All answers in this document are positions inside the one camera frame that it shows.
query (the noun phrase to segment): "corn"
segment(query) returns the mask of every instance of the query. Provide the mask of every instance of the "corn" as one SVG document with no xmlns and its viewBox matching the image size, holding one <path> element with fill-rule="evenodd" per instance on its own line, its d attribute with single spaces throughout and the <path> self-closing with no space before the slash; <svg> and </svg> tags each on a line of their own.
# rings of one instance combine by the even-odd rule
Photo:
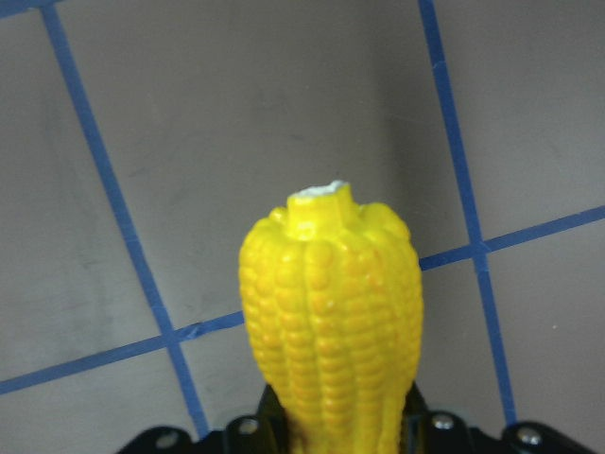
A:
<svg viewBox="0 0 605 454">
<path fill-rule="evenodd" d="M 240 251 L 252 352 L 285 409 L 290 454 L 396 454 L 423 298 L 406 225 L 333 182 L 290 196 Z"/>
</svg>

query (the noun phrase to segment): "blue grid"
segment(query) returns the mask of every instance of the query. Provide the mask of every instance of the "blue grid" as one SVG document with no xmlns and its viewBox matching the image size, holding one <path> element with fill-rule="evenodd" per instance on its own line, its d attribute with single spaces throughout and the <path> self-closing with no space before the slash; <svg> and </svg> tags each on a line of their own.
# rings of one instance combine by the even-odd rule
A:
<svg viewBox="0 0 605 454">
<path fill-rule="evenodd" d="M 122 359 L 133 358 L 145 353 L 166 349 L 179 379 L 183 398 L 195 424 L 198 435 L 203 437 L 208 433 L 209 428 L 203 407 L 199 401 L 195 384 L 182 353 L 181 343 L 197 339 L 205 334 L 221 329 L 239 326 L 244 322 L 244 319 L 240 311 L 203 323 L 194 323 L 184 328 L 174 328 L 156 286 L 153 273 L 145 258 L 145 252 L 137 235 L 135 225 L 130 217 L 128 206 L 123 197 L 119 182 L 113 173 L 112 163 L 95 123 L 95 117 L 79 77 L 78 69 L 70 51 L 67 37 L 65 36 L 65 32 L 61 25 L 61 19 L 55 8 L 55 4 L 59 1 L 60 0 L 4 0 L 0 4 L 0 18 L 25 12 L 30 9 L 39 9 L 42 14 L 49 40 L 52 43 L 64 81 L 78 114 L 80 126 L 82 127 L 90 152 L 95 160 L 96 168 L 103 182 L 106 195 L 111 204 L 115 220 L 120 228 L 122 238 L 129 251 L 130 259 L 146 295 L 147 303 L 160 328 L 161 334 L 154 338 L 124 345 L 106 352 L 90 355 L 86 358 L 76 359 L 30 374 L 0 381 L 0 395 L 13 393 L 48 381 L 102 367 Z M 466 246 L 421 258 L 421 268 L 423 271 L 428 271 L 461 260 L 473 260 L 492 348 L 493 362 L 498 380 L 503 412 L 507 424 L 511 424 L 515 422 L 516 412 L 510 385 L 507 359 L 500 332 L 496 304 L 493 297 L 488 255 L 489 253 L 516 246 L 540 237 L 554 235 L 565 230 L 605 219 L 605 205 L 576 213 L 575 215 L 568 217 L 554 219 L 503 236 L 490 239 L 483 238 L 475 206 L 475 193 L 473 191 L 469 169 L 466 163 L 462 136 L 459 129 L 456 105 L 441 44 L 437 14 L 432 0 L 419 0 L 419 8 L 423 20 L 426 43 L 440 99 L 443 121 L 456 172 L 458 192 L 462 202 L 469 237 L 469 244 Z"/>
</svg>

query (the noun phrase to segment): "floor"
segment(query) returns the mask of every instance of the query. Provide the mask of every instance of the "floor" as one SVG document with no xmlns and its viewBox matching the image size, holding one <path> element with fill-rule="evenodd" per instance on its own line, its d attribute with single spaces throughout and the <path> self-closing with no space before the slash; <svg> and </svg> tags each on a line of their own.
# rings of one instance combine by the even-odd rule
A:
<svg viewBox="0 0 605 454">
<path fill-rule="evenodd" d="M 419 386 L 605 450 L 605 4 L 0 3 L 0 446 L 254 409 L 237 253 L 334 179 L 406 220 Z"/>
</svg>

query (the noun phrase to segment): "metal bolt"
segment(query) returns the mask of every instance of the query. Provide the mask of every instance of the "metal bolt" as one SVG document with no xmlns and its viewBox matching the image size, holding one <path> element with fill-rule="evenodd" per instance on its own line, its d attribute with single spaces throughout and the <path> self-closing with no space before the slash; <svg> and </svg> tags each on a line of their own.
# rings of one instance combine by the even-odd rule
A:
<svg viewBox="0 0 605 454">
<path fill-rule="evenodd" d="M 252 435 L 256 430 L 258 430 L 258 421 L 253 418 L 242 419 L 237 428 L 241 435 Z"/>
<path fill-rule="evenodd" d="M 167 433 L 163 433 L 155 441 L 155 447 L 158 449 L 169 449 L 173 447 L 179 441 L 179 433 L 175 430 L 171 430 Z"/>
<path fill-rule="evenodd" d="M 431 420 L 433 426 L 439 430 L 449 430 L 454 426 L 454 418 L 449 414 L 437 413 Z"/>
<path fill-rule="evenodd" d="M 517 438 L 526 445 L 539 445 L 542 442 L 542 436 L 533 428 L 520 428 L 517 430 Z"/>
</svg>

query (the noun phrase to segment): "gray tile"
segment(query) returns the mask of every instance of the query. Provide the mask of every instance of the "gray tile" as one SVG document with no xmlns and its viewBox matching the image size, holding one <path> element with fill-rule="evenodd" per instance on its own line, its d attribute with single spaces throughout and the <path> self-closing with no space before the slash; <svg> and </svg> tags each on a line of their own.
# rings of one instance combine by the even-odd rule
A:
<svg viewBox="0 0 605 454">
<path fill-rule="evenodd" d="M 416 4 L 366 3 L 59 4 L 177 326 L 239 308 L 245 233 L 310 184 L 388 202 L 421 255 L 467 241 Z"/>
<path fill-rule="evenodd" d="M 504 413 L 473 264 L 425 272 L 423 284 L 421 393 L 430 408 L 453 411 L 499 437 Z"/>
<path fill-rule="evenodd" d="M 265 380 L 248 344 L 244 326 L 204 335 L 182 344 L 210 428 L 256 412 Z"/>
<path fill-rule="evenodd" d="M 0 414 L 6 454 L 109 454 L 156 426 L 194 434 L 165 351 L 3 395 Z"/>
<path fill-rule="evenodd" d="M 521 419 L 601 452 L 605 222 L 495 253 L 493 288 Z"/>
<path fill-rule="evenodd" d="M 485 236 L 605 200 L 605 4 L 439 1 Z"/>
<path fill-rule="evenodd" d="M 157 335 L 37 11 L 0 22 L 0 379 Z"/>
</svg>

